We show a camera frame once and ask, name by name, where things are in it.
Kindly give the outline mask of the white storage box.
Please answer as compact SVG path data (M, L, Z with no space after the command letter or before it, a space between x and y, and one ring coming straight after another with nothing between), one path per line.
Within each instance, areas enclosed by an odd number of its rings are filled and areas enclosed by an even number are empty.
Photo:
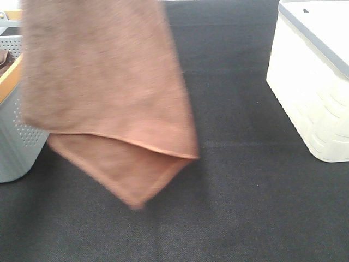
M348 1L280 1L266 80L314 157L348 161Z

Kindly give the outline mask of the brown towel in basket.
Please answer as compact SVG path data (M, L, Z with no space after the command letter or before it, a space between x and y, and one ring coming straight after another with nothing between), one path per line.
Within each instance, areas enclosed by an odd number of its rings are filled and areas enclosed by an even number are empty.
M0 76L14 63L15 57L8 51L0 49Z

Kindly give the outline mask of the brown microfibre towel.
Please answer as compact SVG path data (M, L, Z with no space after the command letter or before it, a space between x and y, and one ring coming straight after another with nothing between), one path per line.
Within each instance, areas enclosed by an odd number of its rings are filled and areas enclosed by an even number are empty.
M22 1L21 113L133 209L198 159L159 1Z

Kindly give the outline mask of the grey perforated laundry basket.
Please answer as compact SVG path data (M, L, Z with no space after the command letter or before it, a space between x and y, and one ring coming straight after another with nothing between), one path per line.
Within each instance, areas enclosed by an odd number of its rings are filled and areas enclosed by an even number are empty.
M1 183L17 180L28 173L49 135L21 122L20 25L20 9L1 11L1 49L15 57L14 63L1 76Z

